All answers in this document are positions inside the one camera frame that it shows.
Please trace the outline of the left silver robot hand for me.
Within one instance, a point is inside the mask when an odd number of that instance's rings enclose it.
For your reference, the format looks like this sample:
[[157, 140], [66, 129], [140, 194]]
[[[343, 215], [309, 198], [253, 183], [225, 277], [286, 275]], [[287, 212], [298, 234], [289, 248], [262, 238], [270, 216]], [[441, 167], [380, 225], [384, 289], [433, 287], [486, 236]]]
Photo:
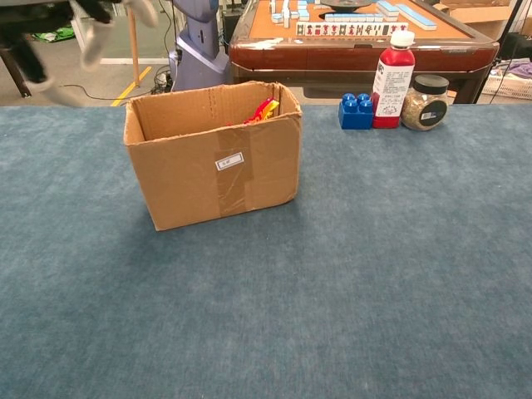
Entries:
[[[81, 53], [82, 67], [90, 71], [101, 62], [114, 20], [101, 1], [78, 1], [76, 4], [91, 19]], [[1, 48], [11, 55], [30, 89], [57, 105], [80, 107], [79, 97], [57, 85], [27, 40], [28, 35], [55, 31], [67, 25], [74, 15], [70, 1], [2, 1]]]

